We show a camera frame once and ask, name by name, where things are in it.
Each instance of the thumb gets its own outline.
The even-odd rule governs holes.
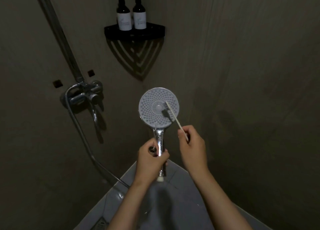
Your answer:
[[[188,143],[186,141],[186,137],[185,137],[184,131],[178,130],[178,138],[179,138],[180,150],[181,150],[181,148],[183,148],[183,147],[188,145]]]
[[[169,154],[169,152],[166,150],[166,151],[164,151],[164,152],[162,153],[161,156],[156,157],[156,158],[161,162],[161,164],[164,164],[169,157],[170,157],[170,154]]]

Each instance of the floor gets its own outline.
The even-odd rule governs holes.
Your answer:
[[[130,185],[135,169],[134,163],[121,179]],[[110,222],[126,192],[127,188],[117,183],[74,230],[90,230],[101,216]],[[270,230],[241,208],[238,209],[254,230]],[[188,172],[169,161],[165,181],[154,182],[142,202],[138,229],[209,230],[214,227]]]

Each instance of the left hand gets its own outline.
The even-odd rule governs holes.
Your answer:
[[[150,146],[156,147],[158,154],[159,147],[154,138],[140,147],[138,151],[136,175],[134,177],[134,182],[145,184],[147,187],[159,176],[162,165],[170,156],[166,149],[160,157],[153,157],[148,152]]]

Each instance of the corner shelf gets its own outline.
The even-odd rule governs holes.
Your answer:
[[[158,39],[165,36],[165,27],[153,23],[146,23],[146,29],[119,30],[118,24],[104,28],[104,35],[109,40],[144,41]]]

